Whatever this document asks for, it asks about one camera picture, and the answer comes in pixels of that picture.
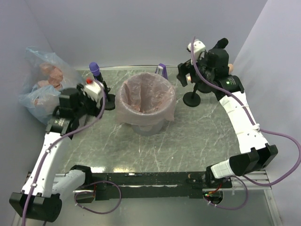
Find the pink plastic trash bag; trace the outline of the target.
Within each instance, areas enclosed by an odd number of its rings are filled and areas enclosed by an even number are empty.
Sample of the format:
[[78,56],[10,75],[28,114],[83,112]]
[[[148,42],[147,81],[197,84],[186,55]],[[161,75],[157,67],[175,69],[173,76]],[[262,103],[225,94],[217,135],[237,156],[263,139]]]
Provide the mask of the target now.
[[137,126],[173,121],[176,89],[155,73],[138,73],[122,83],[116,93],[116,118],[119,123]]

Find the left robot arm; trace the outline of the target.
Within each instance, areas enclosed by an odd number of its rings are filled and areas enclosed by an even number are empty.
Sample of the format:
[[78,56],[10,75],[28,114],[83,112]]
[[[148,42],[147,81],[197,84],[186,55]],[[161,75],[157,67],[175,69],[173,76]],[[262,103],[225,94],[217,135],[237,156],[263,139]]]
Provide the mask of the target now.
[[59,104],[48,121],[42,150],[35,167],[23,185],[21,192],[12,193],[10,205],[22,218],[54,222],[61,211],[62,203],[76,188],[88,189],[93,183],[91,168],[74,166],[66,176],[54,184],[55,174],[62,161],[63,152],[73,136],[89,127],[87,117],[94,116],[94,124],[105,109],[105,92],[98,82],[78,84],[75,88],[63,89]]

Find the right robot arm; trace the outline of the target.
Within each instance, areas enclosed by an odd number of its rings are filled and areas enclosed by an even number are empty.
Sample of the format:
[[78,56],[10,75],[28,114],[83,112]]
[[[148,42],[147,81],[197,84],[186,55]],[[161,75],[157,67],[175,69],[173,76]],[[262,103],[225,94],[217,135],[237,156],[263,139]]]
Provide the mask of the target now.
[[182,86],[194,84],[193,91],[183,96],[189,107],[200,105],[197,92],[214,93],[217,101],[227,113],[239,143],[240,154],[220,163],[208,166],[205,181],[209,187],[217,187],[222,179],[265,169],[278,154],[275,145],[270,145],[260,132],[246,100],[245,89],[240,79],[231,74],[228,39],[219,40],[206,50],[202,41],[195,39],[187,50],[191,59],[178,65],[177,79]]

